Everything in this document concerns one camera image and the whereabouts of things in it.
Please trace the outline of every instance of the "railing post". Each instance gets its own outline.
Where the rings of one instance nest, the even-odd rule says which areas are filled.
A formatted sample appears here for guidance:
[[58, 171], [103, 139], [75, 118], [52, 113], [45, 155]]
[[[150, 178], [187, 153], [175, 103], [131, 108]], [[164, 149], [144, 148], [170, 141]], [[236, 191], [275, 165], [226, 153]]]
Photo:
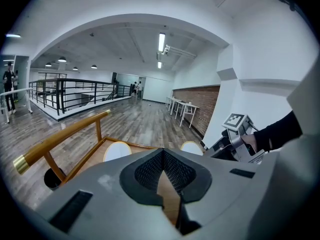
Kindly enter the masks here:
[[61, 81], [61, 109], [62, 114], [65, 113], [65, 105], [64, 105], [64, 82]]
[[36, 96], [36, 103], [38, 103], [38, 82], [36, 82], [35, 96]]
[[45, 108], [46, 107], [46, 82], [43, 82], [43, 107]]
[[100, 125], [100, 119], [95, 121], [95, 128], [96, 128], [96, 136], [98, 138], [98, 142], [101, 141], [101, 125]]
[[46, 162], [49, 164], [49, 166], [51, 167], [52, 171], [55, 173], [55, 175], [57, 175], [59, 180], [63, 182], [66, 178], [66, 175], [64, 175], [62, 173], [62, 171], [60, 170], [60, 168], [56, 164], [55, 160], [53, 159], [53, 157], [51, 156], [49, 151], [48, 151], [48, 153], [44, 154], [44, 158], [45, 158]]
[[132, 94], [132, 86], [133, 86], [133, 84], [130, 84], [129, 96], [131, 96], [131, 94]]
[[60, 100], [59, 100], [59, 81], [58, 81], [58, 79], [55, 82], [55, 102], [56, 102], [56, 112], [57, 112], [57, 114], [59, 116]]
[[96, 99], [97, 99], [96, 95], [97, 95], [97, 83], [94, 84], [94, 104], [96, 104]]

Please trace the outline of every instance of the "black slot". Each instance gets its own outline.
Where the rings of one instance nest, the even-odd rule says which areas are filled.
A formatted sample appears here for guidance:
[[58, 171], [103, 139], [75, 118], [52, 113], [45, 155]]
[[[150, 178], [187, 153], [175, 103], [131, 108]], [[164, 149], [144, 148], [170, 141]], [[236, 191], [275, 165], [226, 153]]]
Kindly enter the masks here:
[[50, 224], [67, 233], [92, 196], [79, 190], [50, 220]]
[[247, 170], [241, 170], [241, 169], [232, 169], [230, 173], [235, 174], [235, 175], [240, 175], [246, 178], [252, 179], [255, 176], [255, 172], [252, 171], [247, 171]]

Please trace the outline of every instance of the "standing person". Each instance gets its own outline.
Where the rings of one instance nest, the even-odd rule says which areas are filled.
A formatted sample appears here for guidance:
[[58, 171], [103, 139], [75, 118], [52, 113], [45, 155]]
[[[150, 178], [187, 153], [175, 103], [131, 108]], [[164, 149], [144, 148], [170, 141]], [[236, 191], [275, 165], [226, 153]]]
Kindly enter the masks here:
[[[18, 89], [18, 70], [15, 71], [13, 89], [15, 89], [15, 90]], [[14, 99], [14, 102], [18, 102], [18, 93], [17, 92], [13, 94], [13, 99]]]
[[141, 93], [142, 93], [142, 86], [141, 86], [141, 81], [138, 84], [138, 100], [141, 100]]
[[137, 82], [134, 82], [134, 84], [132, 85], [132, 93], [134, 94], [134, 96], [137, 95]]
[[[3, 80], [3, 85], [4, 85], [4, 92], [10, 92], [12, 90], [12, 81], [15, 79], [15, 74], [10, 70], [11, 64], [12, 64], [11, 61], [9, 61], [8, 62], [8, 69], [3, 74], [2, 80]], [[14, 98], [13, 98], [12, 94], [6, 95], [5, 96], [6, 107], [9, 111], [9, 115], [11, 115], [9, 98], [11, 101], [11, 108], [13, 110], [13, 113], [16, 113], [16, 107], [15, 107]]]

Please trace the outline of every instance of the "black metal railing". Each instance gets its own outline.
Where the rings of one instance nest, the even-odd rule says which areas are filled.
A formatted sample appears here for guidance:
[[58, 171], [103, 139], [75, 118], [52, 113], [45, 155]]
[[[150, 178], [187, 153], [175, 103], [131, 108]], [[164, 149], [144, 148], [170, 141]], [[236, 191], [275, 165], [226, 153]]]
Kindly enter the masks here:
[[131, 96], [132, 84], [99, 82], [72, 78], [46, 79], [29, 82], [29, 97], [43, 107], [62, 112], [97, 104], [108, 100]]

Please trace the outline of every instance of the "person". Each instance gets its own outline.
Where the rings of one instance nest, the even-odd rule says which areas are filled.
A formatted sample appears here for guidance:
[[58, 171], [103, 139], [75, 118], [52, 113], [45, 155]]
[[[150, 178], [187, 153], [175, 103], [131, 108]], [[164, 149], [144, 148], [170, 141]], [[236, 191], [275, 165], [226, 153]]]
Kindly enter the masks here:
[[250, 144], [255, 152], [265, 152], [281, 148], [290, 140], [300, 137], [302, 134], [300, 125], [293, 111], [281, 120], [267, 126], [253, 134], [242, 135], [246, 144]]
[[142, 86], [141, 86], [141, 81], [138, 83], [138, 86], [137, 86], [137, 91], [138, 91], [138, 100], [140, 99], [141, 100], [141, 93], [142, 93]]
[[[10, 92], [12, 90], [12, 81], [15, 79], [15, 74], [10, 70], [11, 69], [11, 61], [8, 62], [8, 68], [6, 72], [4, 72], [2, 81], [4, 85], [4, 92]], [[11, 109], [9, 105], [9, 98], [11, 101], [11, 109], [13, 110], [13, 113], [16, 113], [16, 107], [14, 103], [14, 98], [12, 94], [6, 95], [5, 96], [5, 101], [6, 101], [6, 107], [9, 111], [9, 115], [11, 115]]]
[[[15, 90], [18, 89], [18, 70], [15, 71], [13, 89], [15, 89]], [[17, 92], [13, 94], [13, 100], [14, 100], [14, 102], [18, 102], [18, 93]]]
[[134, 96], [137, 95], [137, 82], [134, 82], [134, 84], [132, 85], [132, 93], [134, 94]]

